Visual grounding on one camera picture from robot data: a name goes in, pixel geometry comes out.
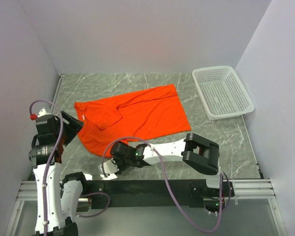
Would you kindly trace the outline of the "orange t shirt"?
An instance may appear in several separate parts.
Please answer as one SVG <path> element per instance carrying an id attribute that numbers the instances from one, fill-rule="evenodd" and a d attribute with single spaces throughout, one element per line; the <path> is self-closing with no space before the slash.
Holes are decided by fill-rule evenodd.
<path id="1" fill-rule="evenodd" d="M 191 126 L 173 84 L 88 102 L 75 102 L 84 123 L 78 137 L 91 154 L 109 157 L 105 150 L 118 138 L 150 140 L 190 131 Z"/>

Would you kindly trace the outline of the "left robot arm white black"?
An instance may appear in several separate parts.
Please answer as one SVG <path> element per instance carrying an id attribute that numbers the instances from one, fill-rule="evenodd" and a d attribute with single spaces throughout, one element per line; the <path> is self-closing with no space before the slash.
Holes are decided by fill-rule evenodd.
<path id="1" fill-rule="evenodd" d="M 84 123 L 66 112 L 63 122 L 48 109 L 42 108 L 33 116 L 37 134 L 29 152 L 37 186 L 36 236 L 76 236 L 75 221 L 79 197 L 87 189 L 82 172 L 68 174 L 61 179 L 61 155 L 83 128 Z"/>

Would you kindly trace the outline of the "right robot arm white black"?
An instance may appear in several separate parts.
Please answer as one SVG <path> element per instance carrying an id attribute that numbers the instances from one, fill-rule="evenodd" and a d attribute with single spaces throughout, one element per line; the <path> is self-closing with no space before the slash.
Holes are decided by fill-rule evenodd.
<path id="1" fill-rule="evenodd" d="M 188 133 L 184 139 L 171 143 L 150 144 L 141 141 L 136 147 L 115 141 L 110 155 L 112 158 L 102 167 L 107 174 L 120 174 L 129 167 L 142 168 L 161 162 L 184 162 L 205 176 L 205 186 L 198 191 L 201 197 L 218 199 L 222 175 L 219 144 L 195 133 Z"/>

